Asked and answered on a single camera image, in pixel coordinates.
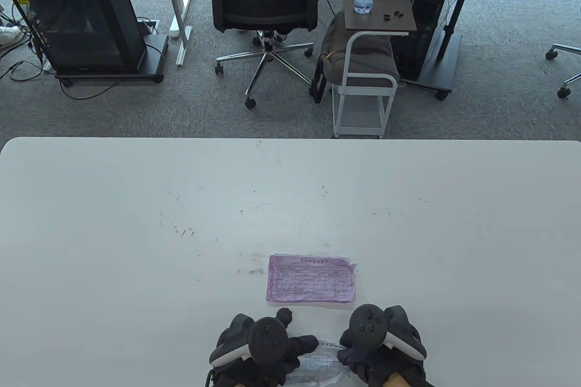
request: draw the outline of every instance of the black glove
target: black glove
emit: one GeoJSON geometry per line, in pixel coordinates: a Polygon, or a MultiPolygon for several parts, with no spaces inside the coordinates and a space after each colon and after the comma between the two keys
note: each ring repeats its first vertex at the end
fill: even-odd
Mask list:
{"type": "MultiPolygon", "coordinates": [[[[413,327],[413,335],[420,342],[419,333],[413,327]]],[[[413,360],[400,350],[381,345],[378,349],[369,350],[353,347],[349,330],[344,331],[339,341],[343,349],[337,352],[337,358],[343,366],[349,366],[369,387],[382,387],[389,377],[398,372],[411,387],[433,387],[426,381],[423,362],[413,360]]]]}
{"type": "MultiPolygon", "coordinates": [[[[282,308],[276,313],[276,318],[288,327],[292,322],[292,312],[282,308]]],[[[218,346],[224,341],[224,333],[218,339],[218,346]]],[[[286,376],[300,366],[298,357],[317,349],[319,341],[314,335],[303,335],[289,339],[289,348],[278,362],[264,366],[252,358],[235,360],[214,369],[212,377],[215,387],[234,387],[238,383],[245,387],[276,387],[284,385],[286,376]]]]}

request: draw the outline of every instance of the pink paper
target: pink paper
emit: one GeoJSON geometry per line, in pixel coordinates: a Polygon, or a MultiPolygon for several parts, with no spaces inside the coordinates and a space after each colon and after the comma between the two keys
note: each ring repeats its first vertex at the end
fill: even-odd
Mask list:
{"type": "Polygon", "coordinates": [[[266,300],[270,302],[351,302],[355,265],[332,257],[271,255],[266,300]]]}

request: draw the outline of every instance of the gray bag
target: gray bag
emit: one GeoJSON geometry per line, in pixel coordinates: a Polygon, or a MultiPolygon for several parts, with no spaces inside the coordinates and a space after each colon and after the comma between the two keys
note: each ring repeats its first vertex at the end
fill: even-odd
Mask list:
{"type": "MultiPolygon", "coordinates": [[[[325,78],[332,84],[342,84],[347,41],[355,33],[356,30],[345,29],[343,11],[330,22],[322,41],[320,62],[325,78]]],[[[400,76],[394,61],[390,37],[364,35],[355,39],[351,47],[349,72],[389,74],[399,83],[400,76]]],[[[386,78],[349,78],[347,86],[390,88],[392,82],[386,78]]]]}

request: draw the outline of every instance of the computer stand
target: computer stand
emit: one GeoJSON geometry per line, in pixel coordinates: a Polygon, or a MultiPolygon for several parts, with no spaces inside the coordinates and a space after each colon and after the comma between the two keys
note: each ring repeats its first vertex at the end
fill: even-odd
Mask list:
{"type": "Polygon", "coordinates": [[[68,88],[73,80],[153,80],[156,83],[163,81],[163,68],[169,36],[166,34],[149,34],[143,37],[147,45],[147,52],[137,72],[102,72],[80,70],[75,72],[57,73],[55,75],[61,84],[68,88]]]}
{"type": "Polygon", "coordinates": [[[454,29],[464,1],[456,1],[450,22],[444,26],[444,30],[438,29],[439,32],[434,32],[432,37],[434,47],[423,63],[419,78],[417,80],[401,80],[422,88],[434,89],[436,98],[440,101],[446,99],[454,86],[460,41],[462,40],[462,35],[454,33],[454,29]]]}

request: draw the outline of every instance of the chair base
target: chair base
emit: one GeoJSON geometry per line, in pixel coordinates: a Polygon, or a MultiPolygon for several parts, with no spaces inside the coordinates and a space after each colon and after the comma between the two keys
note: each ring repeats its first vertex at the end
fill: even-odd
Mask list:
{"type": "Polygon", "coordinates": [[[289,62],[284,60],[280,56],[280,53],[286,53],[287,51],[295,51],[297,49],[304,49],[305,56],[311,57],[313,55],[314,47],[314,44],[312,42],[305,44],[286,45],[283,47],[274,47],[274,45],[272,45],[272,37],[274,36],[274,32],[256,32],[256,35],[257,36],[253,40],[253,43],[256,43],[256,45],[258,45],[257,42],[260,42],[260,45],[262,45],[262,49],[258,51],[246,51],[245,53],[237,53],[227,56],[216,57],[216,66],[214,67],[216,74],[221,74],[224,73],[222,62],[260,57],[258,68],[256,69],[256,72],[252,76],[251,83],[249,84],[245,92],[246,99],[244,104],[248,109],[252,109],[254,106],[256,106],[255,100],[250,97],[252,88],[254,87],[256,81],[258,80],[258,77],[262,73],[262,70],[264,69],[264,65],[266,65],[266,62],[272,62],[273,59],[276,59],[278,62],[282,63],[282,65],[286,66],[294,74],[302,78],[309,86],[311,86],[311,80],[309,80],[307,76],[301,73],[301,71],[296,69],[289,62]]]}
{"type": "MultiPolygon", "coordinates": [[[[556,49],[560,51],[568,51],[569,53],[581,55],[581,48],[579,47],[571,47],[569,45],[562,45],[562,44],[553,44],[551,45],[549,51],[545,53],[545,58],[547,60],[553,60],[557,55],[558,52],[556,49]]],[[[571,89],[568,88],[569,84],[576,82],[577,80],[581,79],[581,73],[574,75],[571,78],[567,78],[557,91],[557,96],[559,98],[567,98],[569,94],[571,94],[571,89]]]]}

